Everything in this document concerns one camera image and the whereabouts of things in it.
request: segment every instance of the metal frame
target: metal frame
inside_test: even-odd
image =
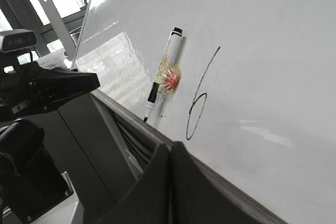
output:
[[[76,45],[70,36],[70,31],[68,31],[65,26],[61,16],[59,15],[53,0],[38,0],[46,13],[51,25],[53,26],[56,34],[58,35],[60,41],[62,42],[67,56],[72,60],[75,56]]]
[[[124,157],[128,167],[130,168],[135,179],[138,179],[143,173],[143,169],[139,165],[137,159],[128,150],[128,147],[118,129],[115,120],[112,118],[108,108],[99,102],[95,97],[93,97],[93,102],[96,105],[99,113],[101,114],[106,126],[108,127],[113,139],[115,140],[122,156]]]
[[[30,0],[0,0],[0,8],[13,29],[25,28],[35,32],[38,44],[37,53],[44,56],[50,53],[47,44],[58,39],[51,24],[43,25]],[[85,10],[64,17],[67,30],[70,32],[82,25]]]

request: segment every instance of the gray panel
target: gray panel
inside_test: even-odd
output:
[[[68,102],[59,111],[115,201],[135,179],[90,95]]]

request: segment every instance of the handwritten number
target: handwritten number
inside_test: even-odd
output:
[[[200,82],[199,82],[199,84],[198,84],[197,90],[196,90],[196,92],[195,92],[195,96],[194,96],[192,105],[191,105],[191,107],[190,107],[190,109],[189,109],[188,123],[187,123],[187,129],[186,129],[186,139],[187,139],[187,140],[190,140],[190,139],[193,137],[193,135],[194,135],[194,133],[195,133],[195,131],[196,131],[196,128],[197,128],[197,126],[198,126],[198,122],[199,122],[199,120],[200,120],[200,118],[201,118],[201,116],[202,116],[203,109],[204,109],[204,105],[205,105],[205,102],[206,102],[206,99],[207,99],[207,96],[208,96],[207,93],[202,93],[201,95],[197,96],[197,95],[198,95],[199,88],[200,88],[200,86],[201,86],[201,84],[202,84],[202,81],[203,81],[203,79],[204,79],[204,77],[205,77],[205,74],[207,73],[207,71],[208,71],[208,69],[209,69],[209,67],[210,67],[210,65],[211,65],[211,63],[212,63],[212,61],[214,60],[214,58],[215,58],[215,56],[216,56],[216,54],[218,53],[219,50],[220,50],[220,46],[217,48],[216,52],[215,52],[214,55],[211,57],[211,60],[209,61],[208,65],[207,65],[207,67],[206,67],[206,69],[205,69],[205,71],[204,71],[204,73],[203,73],[203,75],[202,75],[202,77],[201,77],[201,80],[200,80]],[[190,123],[190,117],[191,117],[193,108],[194,108],[195,104],[196,104],[196,103],[200,100],[200,98],[203,97],[203,96],[205,96],[205,98],[204,98],[204,102],[203,102],[203,106],[202,106],[200,115],[198,116],[198,119],[197,119],[196,125],[195,125],[195,127],[194,127],[194,130],[192,131],[191,134],[189,134],[189,123]]]

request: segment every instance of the black marker cap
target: black marker cap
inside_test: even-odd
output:
[[[174,27],[173,31],[176,31],[176,32],[178,32],[178,33],[180,33],[180,34],[182,33],[182,29],[177,28],[177,27]]]

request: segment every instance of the whiteboard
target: whiteboard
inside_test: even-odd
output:
[[[335,3],[91,0],[76,64],[143,118],[170,31],[183,29],[180,84],[148,123],[288,223],[335,223]]]

